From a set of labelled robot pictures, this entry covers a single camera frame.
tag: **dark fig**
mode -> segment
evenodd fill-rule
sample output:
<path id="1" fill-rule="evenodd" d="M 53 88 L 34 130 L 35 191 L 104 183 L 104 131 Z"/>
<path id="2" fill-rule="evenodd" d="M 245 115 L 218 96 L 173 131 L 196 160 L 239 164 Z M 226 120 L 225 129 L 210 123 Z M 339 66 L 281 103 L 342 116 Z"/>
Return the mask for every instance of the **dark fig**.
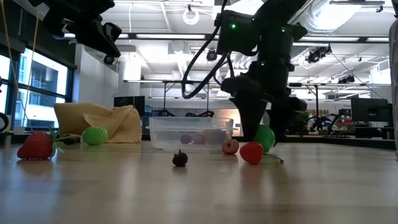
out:
<path id="1" fill-rule="evenodd" d="M 185 167 L 188 162 L 188 156 L 179 149 L 178 153 L 174 154 L 172 162 L 177 167 Z"/>

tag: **beige fabric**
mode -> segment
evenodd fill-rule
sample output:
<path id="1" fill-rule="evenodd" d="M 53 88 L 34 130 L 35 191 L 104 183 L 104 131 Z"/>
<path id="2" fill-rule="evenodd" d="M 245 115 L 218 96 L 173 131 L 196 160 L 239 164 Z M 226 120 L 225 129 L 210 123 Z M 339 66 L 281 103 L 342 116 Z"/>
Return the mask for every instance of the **beige fabric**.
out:
<path id="1" fill-rule="evenodd" d="M 139 114 L 133 106 L 107 109 L 93 103 L 56 103 L 60 135 L 81 136 L 86 128 L 99 126 L 108 131 L 108 143 L 141 142 Z"/>

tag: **ductwork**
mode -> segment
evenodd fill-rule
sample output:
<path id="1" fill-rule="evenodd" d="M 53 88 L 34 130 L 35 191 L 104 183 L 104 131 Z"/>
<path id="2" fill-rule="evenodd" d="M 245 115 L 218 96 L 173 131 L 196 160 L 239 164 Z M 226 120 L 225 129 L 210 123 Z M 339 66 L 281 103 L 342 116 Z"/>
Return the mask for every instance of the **ductwork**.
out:
<path id="1" fill-rule="evenodd" d="M 331 0 L 314 0 L 299 21 L 309 34 L 328 35 L 345 24 L 358 10 L 359 5 L 330 4 Z"/>

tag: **red strawberry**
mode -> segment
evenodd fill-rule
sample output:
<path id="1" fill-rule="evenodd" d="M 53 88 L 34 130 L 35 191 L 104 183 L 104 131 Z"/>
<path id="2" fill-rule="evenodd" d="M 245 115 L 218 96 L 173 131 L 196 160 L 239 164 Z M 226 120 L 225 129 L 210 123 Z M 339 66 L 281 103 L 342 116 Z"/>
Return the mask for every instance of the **red strawberry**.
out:
<path id="1" fill-rule="evenodd" d="M 18 150 L 20 159 L 48 159 L 52 155 L 52 138 L 44 131 L 33 132 Z"/>

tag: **ceiling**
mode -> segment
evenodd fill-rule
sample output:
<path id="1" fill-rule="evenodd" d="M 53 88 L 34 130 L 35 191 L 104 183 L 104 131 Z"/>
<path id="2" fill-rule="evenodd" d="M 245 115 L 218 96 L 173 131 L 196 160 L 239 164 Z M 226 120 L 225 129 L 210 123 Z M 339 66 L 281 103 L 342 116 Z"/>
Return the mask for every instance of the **ceiling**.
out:
<path id="1" fill-rule="evenodd" d="M 259 0 L 245 1 L 258 4 Z M 30 12 L 34 12 L 27 0 L 15 0 L 15 2 L 18 2 Z M 202 2 L 201 6 L 192 6 L 192 9 L 199 12 L 199 20 L 195 25 L 188 25 L 183 20 L 183 13 L 187 9 L 186 4 L 176 5 L 168 2 L 117 3 L 113 8 L 103 13 L 102 17 L 103 22 L 115 23 L 122 28 L 123 32 L 210 34 L 214 30 L 213 11 L 219 10 L 220 7 L 214 6 L 212 0 Z M 246 5 L 251 9 L 254 4 Z M 387 0 L 384 10 L 380 13 L 376 13 L 378 8 L 378 6 L 362 7 L 330 35 L 388 36 L 389 27 L 395 19 L 391 2 Z M 41 7 L 40 10 L 41 16 L 43 16 L 46 8 Z M 192 12 L 188 13 L 187 17 L 193 18 Z M 178 70 L 176 56 L 169 54 L 170 42 L 167 40 L 117 40 L 116 44 L 135 45 L 146 62 L 146 65 L 142 68 L 142 74 L 145 78 L 154 78 L 158 77 L 159 74 L 171 75 L 172 70 Z M 186 43 L 188 46 L 202 46 L 204 41 L 186 41 Z M 213 41 L 208 48 L 215 48 L 216 45 L 217 42 Z M 296 57 L 296 60 L 292 61 L 296 65 L 295 71 L 290 73 L 289 80 L 307 82 L 308 77 L 310 77 L 311 81 L 316 79 L 316 82 L 337 82 L 337 79 L 331 80 L 330 77 L 345 71 L 346 68 L 352 68 L 356 75 L 365 82 L 369 79 L 369 68 L 388 59 L 388 47 L 388 44 L 331 44 L 332 51 L 338 60 L 333 55 L 328 55 L 319 63 L 310 65 L 310 68 L 308 68 L 308 64 L 304 63 L 304 57 Z M 310 49 L 306 47 L 295 48 L 298 51 L 296 55 L 308 52 Z M 187 57 L 187 63 L 192 57 L 193 55 Z M 214 65 L 215 62 L 207 62 L 205 54 L 203 54 L 194 65 L 193 70 L 210 70 Z M 227 68 L 223 68 L 221 71 L 221 73 L 226 72 L 228 72 Z"/>

